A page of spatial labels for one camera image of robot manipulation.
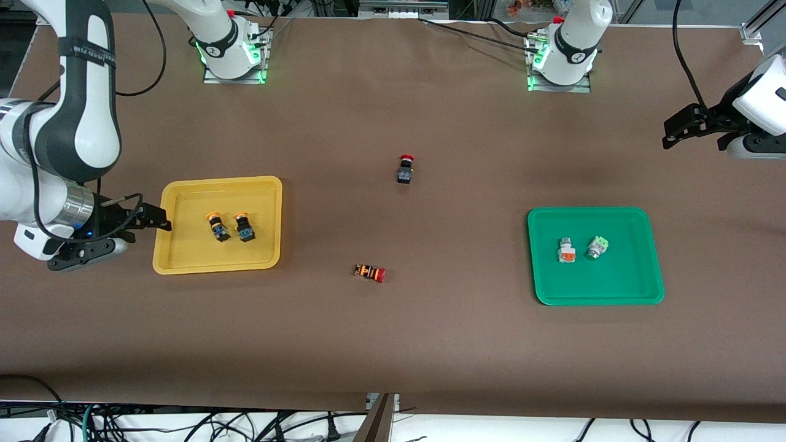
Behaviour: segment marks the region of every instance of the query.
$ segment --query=green tray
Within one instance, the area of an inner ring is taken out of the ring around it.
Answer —
[[[527,217],[535,294],[546,305],[636,305],[663,300],[663,279],[647,214],[635,207],[535,208]],[[596,236],[608,240],[597,260],[584,257]],[[570,237],[576,262],[560,263]]]

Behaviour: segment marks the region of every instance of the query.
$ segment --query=black strap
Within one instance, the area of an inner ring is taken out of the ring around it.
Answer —
[[[200,39],[194,38],[196,40],[196,44],[202,48],[202,51],[208,56],[212,58],[221,58],[224,56],[224,52],[229,49],[235,42],[237,41],[237,36],[239,34],[237,29],[237,23],[235,20],[230,20],[232,23],[232,29],[230,33],[226,35],[223,39],[220,39],[217,42],[203,42]]]
[[[561,53],[565,54],[565,58],[567,58],[567,62],[570,64],[581,64],[584,60],[587,59],[592,52],[595,52],[595,48],[597,48],[597,43],[587,49],[579,49],[575,46],[571,46],[567,44],[565,39],[562,37],[562,26],[559,26],[556,29],[556,33],[554,34],[554,43],[558,50]]]
[[[76,37],[57,39],[57,53],[64,57],[78,57],[103,66],[117,67],[115,53],[99,45]]]

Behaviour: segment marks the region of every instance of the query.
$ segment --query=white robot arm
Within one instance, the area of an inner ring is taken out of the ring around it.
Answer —
[[[663,148],[687,138],[725,133],[718,149],[740,159],[786,159],[786,60],[767,57],[732,86],[717,105],[694,103],[663,123]]]
[[[575,0],[563,23],[553,23],[538,33],[548,41],[533,68],[561,86],[576,84],[592,69],[597,44],[612,22],[608,0]]]
[[[230,17],[220,0],[153,0],[184,19],[207,68],[244,75],[259,27]],[[73,269],[125,251],[129,229],[170,230],[166,212],[127,210],[83,186],[120,155],[115,112],[112,16],[102,0],[24,0],[57,34],[61,95],[56,104],[0,99],[0,220],[18,223],[14,241],[52,270]]]

